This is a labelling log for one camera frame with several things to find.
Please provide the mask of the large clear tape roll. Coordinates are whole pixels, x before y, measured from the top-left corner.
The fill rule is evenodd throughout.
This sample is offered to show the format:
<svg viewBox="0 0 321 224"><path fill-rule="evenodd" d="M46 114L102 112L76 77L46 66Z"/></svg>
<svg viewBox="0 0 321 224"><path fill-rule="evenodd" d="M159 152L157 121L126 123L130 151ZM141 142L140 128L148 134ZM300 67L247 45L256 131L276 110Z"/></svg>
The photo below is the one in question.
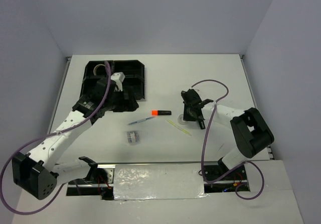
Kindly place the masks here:
<svg viewBox="0 0 321 224"><path fill-rule="evenodd" d="M97 64L93 68L93 75L97 76L97 75L105 75L105 74L106 74L106 68L104 64Z"/></svg>

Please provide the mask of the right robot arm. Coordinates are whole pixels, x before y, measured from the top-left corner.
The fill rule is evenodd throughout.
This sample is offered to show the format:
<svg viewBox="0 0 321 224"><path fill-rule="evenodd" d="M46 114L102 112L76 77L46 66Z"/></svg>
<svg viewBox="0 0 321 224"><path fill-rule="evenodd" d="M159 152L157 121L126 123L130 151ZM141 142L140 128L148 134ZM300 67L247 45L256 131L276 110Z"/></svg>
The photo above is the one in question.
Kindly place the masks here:
<svg viewBox="0 0 321 224"><path fill-rule="evenodd" d="M230 179L236 169L255 157L259 152L274 142L274 135L258 109L251 107L247 110L235 109L218 104L229 93L217 100L202 100L192 88L181 91L183 99L184 122L195 122L200 130L205 130L201 153L201 173L206 183L212 184L221 179ZM212 121L230 127L236 147L218 161L219 177L208 180L205 177L205 150L209 138Z"/></svg>

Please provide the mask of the small clear tape roll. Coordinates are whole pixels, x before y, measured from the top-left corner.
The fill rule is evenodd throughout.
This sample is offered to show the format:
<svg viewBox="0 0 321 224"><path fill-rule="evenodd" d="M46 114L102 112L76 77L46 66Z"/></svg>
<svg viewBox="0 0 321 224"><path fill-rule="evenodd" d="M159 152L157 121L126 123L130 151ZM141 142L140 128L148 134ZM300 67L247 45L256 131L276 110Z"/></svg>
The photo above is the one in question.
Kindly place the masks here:
<svg viewBox="0 0 321 224"><path fill-rule="evenodd" d="M181 124L181 125L185 125L187 123L187 121L184 120L184 115L179 115L178 117L178 122Z"/></svg>

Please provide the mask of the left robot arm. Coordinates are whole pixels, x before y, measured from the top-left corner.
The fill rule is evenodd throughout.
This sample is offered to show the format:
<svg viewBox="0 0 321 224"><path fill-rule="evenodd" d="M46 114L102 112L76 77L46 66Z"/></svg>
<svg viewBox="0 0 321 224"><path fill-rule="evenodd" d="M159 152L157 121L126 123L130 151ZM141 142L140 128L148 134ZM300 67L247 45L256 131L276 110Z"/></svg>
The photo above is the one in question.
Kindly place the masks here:
<svg viewBox="0 0 321 224"><path fill-rule="evenodd" d="M122 85L125 76L117 72L102 78L93 90L82 95L67 118L41 143L28 153L18 152L12 159L14 183L38 200L47 198L57 185L74 179L93 183L103 172L88 157L76 162L58 164L62 154L107 111L135 111L139 105L131 88Z"/></svg>

